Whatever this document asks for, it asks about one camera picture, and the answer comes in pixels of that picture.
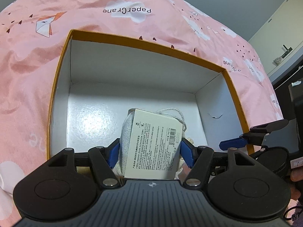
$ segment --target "product label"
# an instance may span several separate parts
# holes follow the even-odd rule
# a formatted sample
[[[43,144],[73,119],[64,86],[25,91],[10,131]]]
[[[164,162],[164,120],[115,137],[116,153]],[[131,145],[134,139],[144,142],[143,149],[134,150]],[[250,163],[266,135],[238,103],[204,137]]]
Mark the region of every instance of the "product label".
[[[174,179],[181,134],[182,124],[176,119],[136,109],[125,177]]]
[[[290,167],[291,169],[297,168],[297,167],[301,167],[303,166],[303,157],[297,158],[297,159],[293,159],[290,161]]]

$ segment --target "white drawstring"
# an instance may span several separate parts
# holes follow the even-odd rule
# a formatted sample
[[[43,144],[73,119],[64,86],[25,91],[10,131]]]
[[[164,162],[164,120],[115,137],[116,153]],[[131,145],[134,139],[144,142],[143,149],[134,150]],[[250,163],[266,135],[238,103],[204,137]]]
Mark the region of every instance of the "white drawstring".
[[[164,111],[168,111],[168,110],[177,111],[177,112],[180,114],[181,118],[179,118],[179,117],[177,117],[177,116],[175,116],[175,115],[173,115],[173,114],[164,113]],[[186,129],[187,129],[187,126],[186,126],[185,121],[184,121],[183,113],[182,113],[179,109],[174,108],[174,107],[168,107],[168,108],[160,109],[160,110],[158,110],[156,113],[157,113],[157,114],[164,115],[164,116],[169,116],[169,117],[172,117],[172,118],[178,120],[178,121],[183,125],[183,127],[182,127],[182,137],[185,137],[185,131],[186,131]]]

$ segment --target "door handle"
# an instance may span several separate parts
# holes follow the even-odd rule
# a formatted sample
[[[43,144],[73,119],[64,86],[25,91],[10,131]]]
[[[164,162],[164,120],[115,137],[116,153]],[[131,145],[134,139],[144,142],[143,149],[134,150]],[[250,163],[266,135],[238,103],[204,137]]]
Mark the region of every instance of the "door handle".
[[[281,56],[284,59],[292,51],[292,47],[288,49],[284,44],[283,47],[286,49],[286,52]]]

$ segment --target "cable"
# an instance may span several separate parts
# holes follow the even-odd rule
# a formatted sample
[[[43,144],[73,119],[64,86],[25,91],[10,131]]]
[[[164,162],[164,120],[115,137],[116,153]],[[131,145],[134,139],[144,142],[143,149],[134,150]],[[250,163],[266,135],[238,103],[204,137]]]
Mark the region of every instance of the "cable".
[[[173,115],[173,114],[169,114],[169,113],[164,113],[164,112],[163,112],[163,111],[168,111],[168,110],[177,111],[177,112],[180,114],[181,118],[179,118],[179,117],[177,117],[177,116],[175,116],[175,115]],[[182,113],[179,109],[174,108],[174,107],[168,107],[168,108],[160,109],[160,110],[158,110],[156,113],[157,113],[157,114],[164,115],[164,116],[172,117],[172,118],[178,120],[178,121],[182,124],[182,137],[185,137],[185,131],[186,131],[186,129],[187,129],[187,125],[186,125],[186,123],[185,123],[185,121],[184,121],[183,113]]]
[[[293,210],[293,209],[301,209],[301,211],[298,212],[298,213],[294,213],[290,218],[287,218],[287,217],[286,217],[287,214],[288,214],[291,210]],[[288,210],[283,214],[283,219],[284,219],[284,220],[292,220],[292,221],[295,221],[295,220],[299,219],[300,214],[301,214],[302,212],[303,212],[303,206],[293,206],[293,207],[291,207],[290,209],[288,209]]]

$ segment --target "printed paper crane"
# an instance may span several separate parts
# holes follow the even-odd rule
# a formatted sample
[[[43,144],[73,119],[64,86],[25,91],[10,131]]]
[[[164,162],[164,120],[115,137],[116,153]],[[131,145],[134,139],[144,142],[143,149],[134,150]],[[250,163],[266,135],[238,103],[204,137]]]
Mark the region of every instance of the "printed paper crane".
[[[66,12],[57,13],[56,15],[38,19],[36,23],[36,32],[42,36],[49,37],[49,35],[52,35],[51,22],[59,19],[65,13]]]

